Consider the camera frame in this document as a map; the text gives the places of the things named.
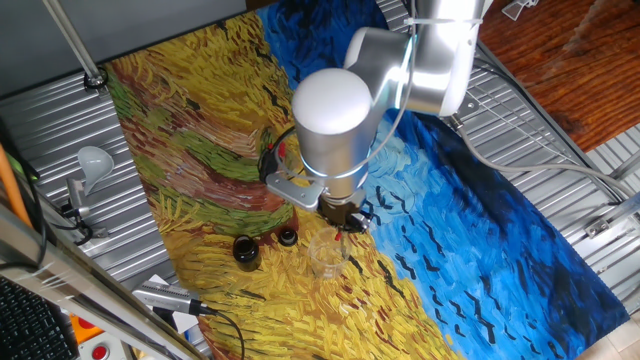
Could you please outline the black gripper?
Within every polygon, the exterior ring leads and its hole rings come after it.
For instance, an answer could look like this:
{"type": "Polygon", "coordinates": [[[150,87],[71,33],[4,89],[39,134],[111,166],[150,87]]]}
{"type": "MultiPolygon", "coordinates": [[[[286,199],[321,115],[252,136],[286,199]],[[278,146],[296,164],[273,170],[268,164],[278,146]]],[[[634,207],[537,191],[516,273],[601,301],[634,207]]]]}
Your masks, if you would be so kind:
{"type": "Polygon", "coordinates": [[[339,232],[366,233],[371,226],[372,215],[361,210],[365,198],[364,189],[358,189],[344,198],[335,198],[323,193],[319,197],[317,211],[339,232]]]}

